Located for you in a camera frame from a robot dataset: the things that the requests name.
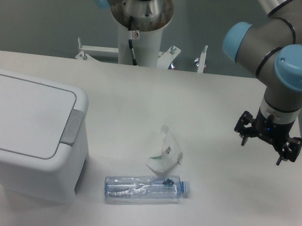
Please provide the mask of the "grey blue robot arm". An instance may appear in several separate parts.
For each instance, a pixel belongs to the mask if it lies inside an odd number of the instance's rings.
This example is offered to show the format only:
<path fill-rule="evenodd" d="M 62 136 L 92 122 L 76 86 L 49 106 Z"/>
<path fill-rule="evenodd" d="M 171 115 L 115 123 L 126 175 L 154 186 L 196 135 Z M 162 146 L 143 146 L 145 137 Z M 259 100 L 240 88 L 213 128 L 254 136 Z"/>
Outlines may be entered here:
<path fill-rule="evenodd" d="M 110 9 L 119 27 L 121 64 L 167 69 L 160 53 L 163 29 L 173 16 L 172 0 L 93 0 Z M 269 21 L 232 26 L 222 50 L 251 72 L 266 90 L 257 116 L 244 112 L 235 125 L 243 141 L 259 139 L 273 146 L 280 161 L 294 162 L 302 138 L 289 135 L 302 109 L 302 0 L 258 0 Z"/>

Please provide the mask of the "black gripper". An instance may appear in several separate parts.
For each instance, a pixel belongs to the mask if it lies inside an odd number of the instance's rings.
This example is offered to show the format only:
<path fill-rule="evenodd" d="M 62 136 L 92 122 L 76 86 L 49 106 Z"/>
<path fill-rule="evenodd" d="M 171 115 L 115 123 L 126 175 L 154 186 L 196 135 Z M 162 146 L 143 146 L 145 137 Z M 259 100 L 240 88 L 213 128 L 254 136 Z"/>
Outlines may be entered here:
<path fill-rule="evenodd" d="M 275 123 L 275 118 L 271 118 L 271 115 L 264 116 L 261 109 L 256 119 L 250 112 L 245 111 L 237 121 L 234 131 L 242 138 L 241 146 L 247 143 L 248 138 L 254 137 L 275 146 L 279 154 L 276 165 L 280 165 L 282 161 L 295 162 L 302 149 L 302 138 L 289 135 L 295 120 L 279 124 Z"/>

